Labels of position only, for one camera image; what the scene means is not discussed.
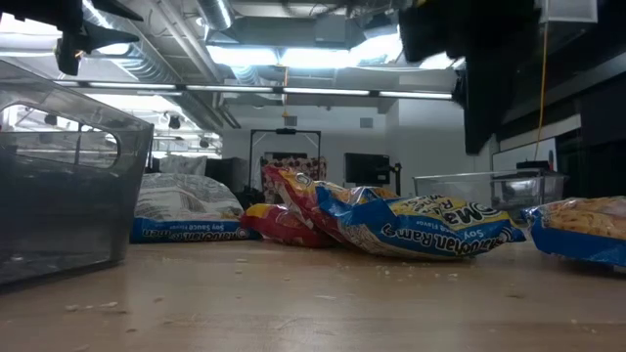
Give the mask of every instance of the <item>white wall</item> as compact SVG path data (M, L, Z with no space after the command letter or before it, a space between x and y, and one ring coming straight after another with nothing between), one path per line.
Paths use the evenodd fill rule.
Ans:
M391 163L400 162L402 169L402 196L415 194L414 176L481 172L491 169L490 144L478 156L465 152L463 110L452 102L403 100L394 104L387 115L370 108L333 108L328 111L316 107L288 108L298 116L298 129L322 131L322 156L328 161L327 180L344 184L343 155L345 153L388 154ZM223 157L248 159L249 129L283 127L283 108L231 107L231 112L242 124L242 130L223 133ZM360 117L373 117L374 129L360 129ZM254 148L252 160L266 152L317 154L304 136L276 136L267 134ZM391 175L394 190L394 178Z
M328 163L327 180L338 185L344 184L343 155L345 153L385 154L384 115L373 108L333 108L326 110L317 107L294 107L289 113L298 116L298 130L319 130L322 132L322 156ZM222 135L222 157L248 159L249 130L283 128L281 107L266 107L255 110L252 107L231 107L231 113L242 125L239 130L227 130ZM361 129L360 117L372 117L373 129ZM258 141L263 133L256 133ZM317 136L308 135L317 144ZM257 161L268 152L307 153L317 156L317 148L304 135L278 136L267 133L254 146L253 175L259 172Z
M403 166L402 196L415 194L414 176L490 170L490 144L466 155L463 110L452 102L399 101L387 114L386 140L392 161Z

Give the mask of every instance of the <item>fluorescent light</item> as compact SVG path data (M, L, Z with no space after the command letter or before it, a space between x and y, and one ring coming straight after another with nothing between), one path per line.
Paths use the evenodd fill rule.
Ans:
M185 139L180 136L154 136L156 141L184 141Z
M450 93L426 93L426 92L380 92L382 98L409 98L409 99L441 99L451 100Z
M54 82L64 87L78 87L78 82L76 81L54 81Z
M290 48L281 58L281 65L298 68L343 68L356 64L347 50Z
M130 45L127 43L112 44L96 50L105 55L124 55L130 50Z
M91 82L94 88L118 88L118 89L176 89L173 84L156 83L122 83L122 82Z
M426 58L420 64L420 68L422 69L445 69L450 67L450 65L454 62L454 60L448 58L446 53L440 53L437 55L433 55L429 58Z
M206 46L211 58L218 64L228 66L277 65L276 51L270 48Z
M209 85L188 85L191 91L208 92L232 92L232 93L272 93L272 87L249 87L249 86L209 86Z
M163 97L180 97L183 95L183 92L159 92L159 91L137 91L137 95L147 95L147 96L163 96Z
M321 88L290 88L285 87L286 94L320 94L320 95L344 95L344 96L368 96L370 91L357 89L321 89Z
M207 150L202 152L153 152L153 157L155 158L164 158L168 155L181 155L181 156L189 156L189 157L201 157L206 156L207 158L222 158L222 155L217 154L215 150Z
M0 51L0 57L10 57L10 58L42 58L48 56L54 56L55 53L50 51Z
M466 58L460 58L452 64L452 68L459 68L465 62L466 62Z
M88 94L87 96L120 110L182 113L180 107L160 95Z
M350 56L356 63L380 59L380 64L387 64L400 56L402 40L400 35L387 34L370 38L350 50Z
M61 32L53 25L32 20L18 21L13 15L3 14L0 21L0 32L12 34L52 35L61 36Z

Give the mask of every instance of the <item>wooden table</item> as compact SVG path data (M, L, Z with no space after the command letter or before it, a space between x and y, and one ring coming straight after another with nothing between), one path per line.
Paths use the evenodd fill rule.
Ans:
M456 263L132 245L123 265L0 295L0 350L624 351L625 279L528 242Z

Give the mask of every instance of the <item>plastic container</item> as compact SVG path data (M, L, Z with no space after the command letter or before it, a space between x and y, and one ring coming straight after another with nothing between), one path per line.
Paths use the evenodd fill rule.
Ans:
M0 61L13 105L95 129L0 132L0 284L123 259L153 126Z
M508 211L515 221L529 206L562 199L566 176L542 169L414 177L418 196L443 195Z

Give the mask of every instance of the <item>blue noodle package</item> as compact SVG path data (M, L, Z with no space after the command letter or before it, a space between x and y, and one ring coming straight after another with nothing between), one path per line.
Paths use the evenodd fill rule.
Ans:
M323 186L316 192L343 239L375 255L458 259L525 241L509 214L474 202L443 196L344 202Z
M524 210L537 248L570 259L626 266L626 198L568 199Z

